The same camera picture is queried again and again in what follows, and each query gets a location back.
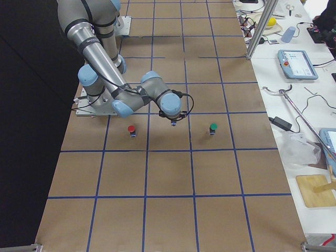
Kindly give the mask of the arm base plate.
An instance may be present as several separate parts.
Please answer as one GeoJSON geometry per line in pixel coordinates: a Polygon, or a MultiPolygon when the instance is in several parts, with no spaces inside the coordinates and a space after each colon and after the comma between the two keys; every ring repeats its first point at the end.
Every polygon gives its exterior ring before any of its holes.
{"type": "Polygon", "coordinates": [[[130,34],[131,16],[119,16],[114,25],[115,35],[118,37],[127,37],[130,34]]]}
{"type": "Polygon", "coordinates": [[[117,116],[112,107],[112,101],[113,98],[107,89],[98,98],[88,96],[82,88],[80,96],[74,98],[74,111],[77,116],[82,117],[117,116]]]}

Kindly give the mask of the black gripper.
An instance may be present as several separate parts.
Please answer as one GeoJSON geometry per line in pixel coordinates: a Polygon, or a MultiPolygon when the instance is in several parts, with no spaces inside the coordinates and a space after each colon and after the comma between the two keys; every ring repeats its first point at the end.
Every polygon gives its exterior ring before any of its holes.
{"type": "Polygon", "coordinates": [[[184,119],[184,112],[180,111],[178,114],[176,115],[168,115],[165,114],[165,116],[171,121],[171,123],[177,123],[178,121],[181,121],[184,119]]]}

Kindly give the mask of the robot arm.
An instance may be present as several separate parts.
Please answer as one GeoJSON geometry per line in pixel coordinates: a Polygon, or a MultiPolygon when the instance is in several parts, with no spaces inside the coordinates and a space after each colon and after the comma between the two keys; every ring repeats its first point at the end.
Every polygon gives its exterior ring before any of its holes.
{"type": "Polygon", "coordinates": [[[87,64],[78,72],[91,104],[106,96],[112,111],[126,118],[153,101],[159,115],[172,121],[187,116],[182,111],[183,93],[171,90],[155,72],[147,72],[140,85],[131,88],[123,77],[125,61],[118,53],[114,27],[120,17],[119,1],[58,1],[58,20],[64,35],[76,46],[87,64]]]}

